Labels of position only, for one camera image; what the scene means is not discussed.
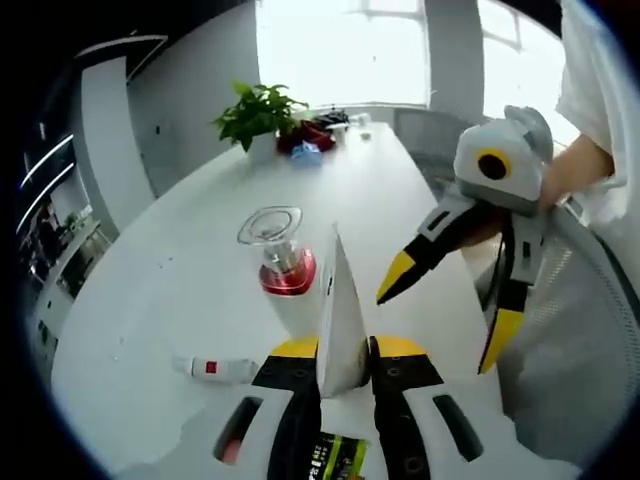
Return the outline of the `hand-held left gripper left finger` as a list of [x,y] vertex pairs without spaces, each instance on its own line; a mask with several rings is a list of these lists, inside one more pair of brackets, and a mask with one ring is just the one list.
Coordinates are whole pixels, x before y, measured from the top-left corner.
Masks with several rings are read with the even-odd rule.
[[318,338],[275,347],[253,382],[229,386],[183,427],[171,479],[306,479],[320,430]]

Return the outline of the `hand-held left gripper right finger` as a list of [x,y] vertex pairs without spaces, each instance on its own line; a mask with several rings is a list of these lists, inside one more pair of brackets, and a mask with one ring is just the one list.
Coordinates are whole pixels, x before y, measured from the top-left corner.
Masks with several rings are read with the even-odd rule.
[[390,479],[520,479],[530,471],[513,423],[454,392],[414,342],[371,336],[369,376]]

